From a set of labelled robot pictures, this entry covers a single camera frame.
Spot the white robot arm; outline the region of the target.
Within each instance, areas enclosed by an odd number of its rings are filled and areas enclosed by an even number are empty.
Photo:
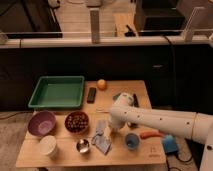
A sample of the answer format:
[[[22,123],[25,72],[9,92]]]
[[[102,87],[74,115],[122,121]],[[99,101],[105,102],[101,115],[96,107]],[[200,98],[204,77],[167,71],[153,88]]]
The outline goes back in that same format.
[[[204,144],[199,171],[213,171],[213,116],[196,112],[146,109],[133,106],[133,96],[121,93],[109,108],[109,124],[121,129],[126,122]]]

